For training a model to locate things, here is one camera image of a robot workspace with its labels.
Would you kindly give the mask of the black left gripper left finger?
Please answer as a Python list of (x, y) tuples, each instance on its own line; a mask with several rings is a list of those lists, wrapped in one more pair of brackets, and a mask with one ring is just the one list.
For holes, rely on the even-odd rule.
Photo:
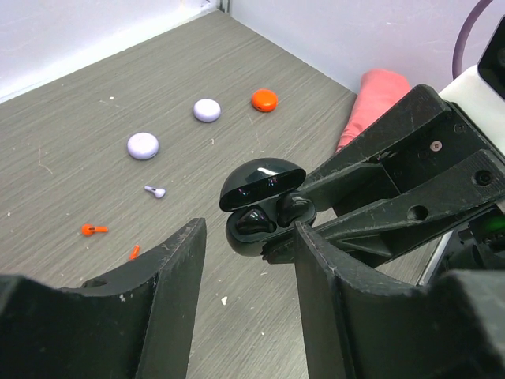
[(195, 218), (78, 288), (2, 276), (2, 377), (185, 377), (206, 237)]

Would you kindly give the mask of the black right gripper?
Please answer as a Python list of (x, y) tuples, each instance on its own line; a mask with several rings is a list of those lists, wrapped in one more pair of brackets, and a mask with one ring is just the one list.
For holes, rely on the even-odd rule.
[(295, 222), (288, 235), (263, 247), (269, 264), (294, 262), (294, 231), (308, 227), (376, 268), (504, 197), (503, 155), (458, 104), (424, 85), (339, 152), (337, 160), (343, 170), (308, 179), (303, 197), (316, 209), (357, 210), (315, 227)]

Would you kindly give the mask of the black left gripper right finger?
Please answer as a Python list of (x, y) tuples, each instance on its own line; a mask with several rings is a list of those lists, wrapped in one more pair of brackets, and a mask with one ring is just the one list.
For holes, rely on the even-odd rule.
[(455, 270), (416, 287), (303, 223), (294, 252), (311, 378), (503, 377), (502, 272)]

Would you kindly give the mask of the black earbud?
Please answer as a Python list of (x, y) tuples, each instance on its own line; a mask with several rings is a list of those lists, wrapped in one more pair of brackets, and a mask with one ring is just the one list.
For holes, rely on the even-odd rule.
[(235, 227), (241, 235), (273, 233), (276, 230), (275, 222), (261, 207), (256, 206), (246, 209), (236, 221)]
[(280, 227), (288, 227), (295, 220), (312, 223), (316, 218), (316, 210), (313, 202), (292, 192), (284, 195), (277, 201), (277, 224)]

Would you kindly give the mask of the black earbud charging case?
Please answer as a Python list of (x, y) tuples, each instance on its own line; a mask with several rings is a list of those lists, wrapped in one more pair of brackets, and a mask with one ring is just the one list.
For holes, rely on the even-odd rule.
[[(298, 188), (305, 178), (306, 171), (297, 164), (272, 157), (251, 160), (232, 171), (221, 189), (219, 207), (223, 212), (230, 213), (226, 222), (226, 238), (235, 253), (245, 257), (260, 256), (266, 243), (290, 231), (293, 223), (288, 227), (277, 224), (277, 201), (292, 192), (302, 195)], [(273, 233), (238, 233), (236, 221), (252, 206), (261, 207), (275, 222)]]

